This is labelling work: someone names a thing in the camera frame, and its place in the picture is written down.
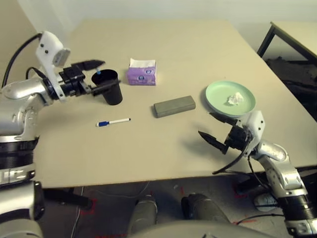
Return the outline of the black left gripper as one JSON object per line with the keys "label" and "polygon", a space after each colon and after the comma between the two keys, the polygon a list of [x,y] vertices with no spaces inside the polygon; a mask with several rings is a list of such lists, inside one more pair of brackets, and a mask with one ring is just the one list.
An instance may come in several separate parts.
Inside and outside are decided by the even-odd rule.
{"label": "black left gripper", "polygon": [[111,91],[115,86],[121,83],[120,80],[110,80],[105,83],[91,88],[87,85],[85,75],[82,70],[93,70],[105,64],[105,61],[98,59],[85,60],[81,62],[72,63],[71,67],[64,68],[59,75],[63,81],[61,88],[66,97],[81,96],[85,94],[92,94],[98,96]]}

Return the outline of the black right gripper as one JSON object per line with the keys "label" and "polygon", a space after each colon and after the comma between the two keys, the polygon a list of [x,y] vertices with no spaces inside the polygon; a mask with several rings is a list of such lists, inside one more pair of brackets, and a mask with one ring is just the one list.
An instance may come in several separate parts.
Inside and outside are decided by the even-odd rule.
{"label": "black right gripper", "polygon": [[217,141],[217,139],[210,134],[198,131],[203,140],[216,149],[220,150],[222,154],[226,154],[229,147],[237,150],[245,150],[248,147],[248,144],[253,139],[253,136],[249,130],[236,125],[238,121],[237,119],[233,119],[217,112],[210,112],[209,114],[222,123],[227,123],[234,126],[232,126],[224,144]]}

